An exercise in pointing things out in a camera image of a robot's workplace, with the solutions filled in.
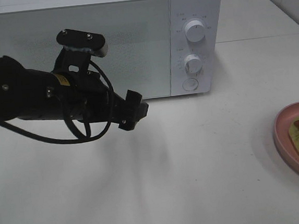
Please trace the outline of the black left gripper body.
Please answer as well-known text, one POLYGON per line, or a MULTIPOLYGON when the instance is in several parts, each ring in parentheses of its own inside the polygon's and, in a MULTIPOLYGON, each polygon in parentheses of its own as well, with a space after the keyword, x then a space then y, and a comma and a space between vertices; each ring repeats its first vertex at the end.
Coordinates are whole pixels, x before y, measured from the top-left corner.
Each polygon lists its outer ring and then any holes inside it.
POLYGON ((61 49, 52 73, 63 86, 73 89, 80 103, 81 121, 118 123, 126 101, 117 95, 102 69, 89 53, 61 49))

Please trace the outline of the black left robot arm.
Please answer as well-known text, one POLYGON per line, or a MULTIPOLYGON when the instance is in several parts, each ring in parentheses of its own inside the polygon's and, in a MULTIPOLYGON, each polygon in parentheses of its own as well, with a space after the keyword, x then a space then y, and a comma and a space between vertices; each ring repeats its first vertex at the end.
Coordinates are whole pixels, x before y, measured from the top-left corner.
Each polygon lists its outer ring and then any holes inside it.
POLYGON ((62 50, 52 72, 26 69, 9 56, 0 57, 2 122, 62 120, 76 138, 85 138, 96 122, 131 131, 148 109, 138 92, 117 95, 88 53, 62 50))

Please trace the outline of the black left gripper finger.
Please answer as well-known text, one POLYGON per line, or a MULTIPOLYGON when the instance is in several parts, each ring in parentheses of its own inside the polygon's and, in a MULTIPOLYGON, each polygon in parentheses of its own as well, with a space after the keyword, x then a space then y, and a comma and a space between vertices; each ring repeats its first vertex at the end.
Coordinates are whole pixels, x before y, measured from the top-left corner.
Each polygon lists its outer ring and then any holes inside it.
POLYGON ((128 108, 138 108, 142 103, 142 95, 138 92, 128 90, 125 101, 128 108))
POLYGON ((136 124, 147 116, 149 105, 146 102, 131 108, 122 108, 118 114, 118 128, 124 131, 132 131, 136 124))

